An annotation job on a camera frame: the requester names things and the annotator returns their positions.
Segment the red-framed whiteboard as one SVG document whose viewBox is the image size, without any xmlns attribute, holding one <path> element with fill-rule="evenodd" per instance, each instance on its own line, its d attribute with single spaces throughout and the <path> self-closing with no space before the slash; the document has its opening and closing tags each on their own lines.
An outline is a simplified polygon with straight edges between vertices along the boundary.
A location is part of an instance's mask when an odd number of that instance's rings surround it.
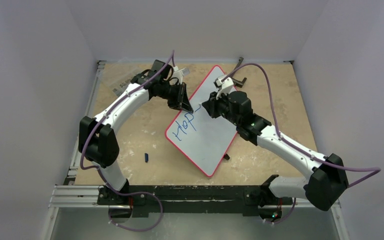
<svg viewBox="0 0 384 240">
<path fill-rule="evenodd" d="M 214 175 L 237 134 L 230 122 L 198 108 L 217 90 L 214 81 L 224 74 L 214 65 L 189 98 L 193 113 L 180 111 L 165 130 L 166 139 L 207 177 Z"/>
</svg>

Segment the blue marker cap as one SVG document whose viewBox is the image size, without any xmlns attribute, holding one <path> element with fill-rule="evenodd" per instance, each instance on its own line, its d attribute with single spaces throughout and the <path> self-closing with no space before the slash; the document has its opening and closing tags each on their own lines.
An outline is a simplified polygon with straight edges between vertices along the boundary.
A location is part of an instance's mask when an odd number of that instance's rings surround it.
<svg viewBox="0 0 384 240">
<path fill-rule="evenodd" d="M 149 162 L 149 154 L 148 154 L 148 153 L 145 153 L 145 154 L 144 154 L 144 159 L 145 159 L 145 162 L 146 162 L 146 163 Z"/>
</svg>

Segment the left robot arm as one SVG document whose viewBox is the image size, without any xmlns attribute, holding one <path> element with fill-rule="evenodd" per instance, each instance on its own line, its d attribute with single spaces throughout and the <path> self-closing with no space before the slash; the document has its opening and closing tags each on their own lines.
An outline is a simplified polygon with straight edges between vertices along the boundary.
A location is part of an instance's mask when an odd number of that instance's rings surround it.
<svg viewBox="0 0 384 240">
<path fill-rule="evenodd" d="M 120 153 L 116 134 L 127 119 L 154 97 L 167 101 L 170 109 L 193 113 L 187 95 L 184 76 L 188 68 L 179 68 L 168 62 L 155 60 L 150 69 L 133 76 L 125 91 L 106 109 L 94 117 L 85 116 L 79 123 L 78 151 L 80 160 L 91 162 L 111 189 L 109 197 L 118 205 L 129 199 L 128 179 L 117 163 Z"/>
</svg>

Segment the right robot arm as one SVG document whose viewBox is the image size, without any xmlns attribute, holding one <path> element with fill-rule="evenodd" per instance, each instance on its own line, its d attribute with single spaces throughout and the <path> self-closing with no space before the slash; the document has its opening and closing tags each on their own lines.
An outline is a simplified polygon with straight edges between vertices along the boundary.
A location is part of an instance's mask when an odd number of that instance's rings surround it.
<svg viewBox="0 0 384 240">
<path fill-rule="evenodd" d="M 234 91 L 220 98 L 216 95 L 212 92 L 202 103 L 211 118 L 226 119 L 245 141 L 274 153 L 302 174 L 302 177 L 270 176 L 260 186 L 260 206 L 281 198 L 295 198 L 308 200 L 317 209 L 327 211 L 351 186 L 338 155 L 325 156 L 277 132 L 269 120 L 254 113 L 245 92 Z"/>
</svg>

